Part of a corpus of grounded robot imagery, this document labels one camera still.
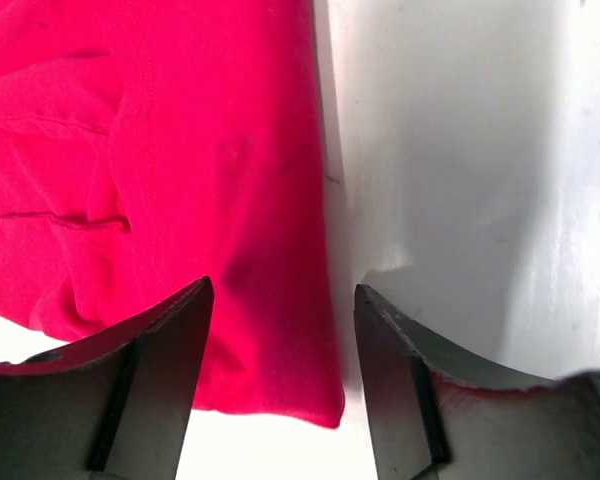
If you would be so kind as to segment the red t shirt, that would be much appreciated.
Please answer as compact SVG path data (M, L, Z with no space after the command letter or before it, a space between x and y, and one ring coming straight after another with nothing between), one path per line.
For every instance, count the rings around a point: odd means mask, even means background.
M0 1L0 317L75 341L212 281L194 405L339 425L308 1Z

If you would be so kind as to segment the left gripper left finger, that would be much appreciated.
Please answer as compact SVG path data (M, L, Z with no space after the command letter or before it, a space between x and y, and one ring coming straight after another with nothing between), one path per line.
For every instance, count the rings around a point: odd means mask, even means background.
M0 363L0 479L172 479L211 325L202 278L149 310Z

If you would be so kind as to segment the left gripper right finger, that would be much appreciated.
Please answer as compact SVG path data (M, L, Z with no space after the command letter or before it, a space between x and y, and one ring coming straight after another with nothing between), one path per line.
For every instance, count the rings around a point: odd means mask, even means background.
M600 479L600 370L505 367L362 284L354 322L379 478Z

